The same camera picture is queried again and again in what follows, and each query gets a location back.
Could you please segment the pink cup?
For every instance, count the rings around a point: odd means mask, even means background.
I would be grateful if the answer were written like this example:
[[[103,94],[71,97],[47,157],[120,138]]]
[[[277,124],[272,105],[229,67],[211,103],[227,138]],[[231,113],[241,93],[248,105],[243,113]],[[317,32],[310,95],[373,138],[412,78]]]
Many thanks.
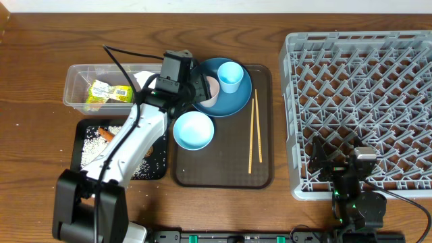
[[[200,105],[202,105],[203,107],[212,107],[217,102],[220,85],[219,82],[211,76],[207,76],[207,82],[209,84],[211,98],[206,101],[200,102]]]

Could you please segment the light blue bowl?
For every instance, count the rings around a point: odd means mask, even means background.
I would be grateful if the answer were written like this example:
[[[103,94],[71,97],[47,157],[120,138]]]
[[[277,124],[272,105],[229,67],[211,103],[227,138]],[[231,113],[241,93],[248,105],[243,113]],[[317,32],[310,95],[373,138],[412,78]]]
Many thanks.
[[[206,147],[212,141],[214,133],[212,120],[199,111],[182,114],[173,125],[173,137],[176,143],[189,151]]]

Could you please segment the white napkin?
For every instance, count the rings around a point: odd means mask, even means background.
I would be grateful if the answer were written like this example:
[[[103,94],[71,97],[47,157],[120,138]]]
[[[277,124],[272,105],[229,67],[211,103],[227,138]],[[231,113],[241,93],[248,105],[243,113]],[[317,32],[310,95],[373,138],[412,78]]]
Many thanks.
[[[157,83],[157,78],[159,77],[159,74],[156,74],[156,73],[153,73],[150,71],[141,71],[141,72],[134,74],[134,77],[135,77],[135,79],[136,79],[136,81],[140,87],[140,90],[142,90],[144,88],[144,85],[147,83],[148,79],[153,77],[152,81],[147,86],[147,88],[155,89],[156,83]]]

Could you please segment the brown walnut shell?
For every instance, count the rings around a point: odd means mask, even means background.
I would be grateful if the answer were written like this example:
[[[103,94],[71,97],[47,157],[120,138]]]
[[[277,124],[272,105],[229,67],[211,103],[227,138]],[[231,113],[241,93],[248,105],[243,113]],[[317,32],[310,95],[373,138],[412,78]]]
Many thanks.
[[[153,146],[151,146],[150,149],[146,152],[146,155],[144,157],[145,158],[150,157],[152,155],[153,151],[154,151],[154,148],[153,148]]]

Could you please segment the green snack wrapper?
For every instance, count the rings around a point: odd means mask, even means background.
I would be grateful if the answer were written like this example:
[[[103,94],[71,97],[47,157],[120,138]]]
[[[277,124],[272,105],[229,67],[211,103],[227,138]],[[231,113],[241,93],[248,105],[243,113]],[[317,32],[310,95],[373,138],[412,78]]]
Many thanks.
[[[108,83],[95,80],[88,89],[84,110],[98,111],[109,100],[131,103],[132,98],[133,90],[130,86],[110,86]]]

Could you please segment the orange carrot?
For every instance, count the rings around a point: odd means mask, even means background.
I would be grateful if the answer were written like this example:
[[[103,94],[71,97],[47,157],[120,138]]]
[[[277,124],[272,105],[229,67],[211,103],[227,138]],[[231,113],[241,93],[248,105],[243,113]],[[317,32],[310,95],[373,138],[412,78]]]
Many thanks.
[[[101,127],[99,127],[98,128],[98,133],[100,134],[100,136],[102,137],[102,138],[104,138],[107,142],[111,142],[112,140],[113,140],[113,138],[114,138],[114,134],[112,134],[110,131],[108,131],[108,130],[106,130],[106,129],[104,129],[104,128],[101,128]]]

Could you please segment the white rice pile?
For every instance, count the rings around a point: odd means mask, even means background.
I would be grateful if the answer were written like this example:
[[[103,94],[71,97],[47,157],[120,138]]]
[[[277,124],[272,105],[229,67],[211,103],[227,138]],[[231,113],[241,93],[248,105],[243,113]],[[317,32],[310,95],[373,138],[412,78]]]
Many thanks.
[[[80,169],[89,164],[109,144],[98,133],[98,128],[104,128],[116,135],[121,126],[88,126],[84,133],[84,144],[78,157]],[[153,145],[154,151],[148,158],[143,158],[136,168],[132,180],[158,180],[165,176],[167,171],[167,133],[162,135]]]

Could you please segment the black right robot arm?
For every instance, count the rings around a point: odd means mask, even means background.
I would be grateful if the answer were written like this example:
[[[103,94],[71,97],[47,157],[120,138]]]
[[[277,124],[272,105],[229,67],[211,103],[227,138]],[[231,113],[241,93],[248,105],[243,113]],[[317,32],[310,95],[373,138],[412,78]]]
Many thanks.
[[[313,138],[308,170],[318,171],[318,180],[333,184],[333,216],[341,226],[321,236],[321,242],[377,242],[376,229],[383,227],[387,199],[373,191],[362,191],[360,183],[377,162],[373,148],[354,139],[354,149],[343,163],[329,159],[321,141]]]

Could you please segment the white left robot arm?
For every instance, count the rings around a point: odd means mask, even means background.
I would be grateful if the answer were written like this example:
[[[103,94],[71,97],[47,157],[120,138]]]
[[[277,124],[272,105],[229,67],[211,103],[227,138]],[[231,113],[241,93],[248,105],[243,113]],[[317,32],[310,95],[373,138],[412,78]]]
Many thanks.
[[[172,120],[211,93],[188,50],[166,51],[113,140],[81,171],[66,169],[55,187],[52,235],[64,242],[145,242],[148,231],[128,218],[126,188]]]

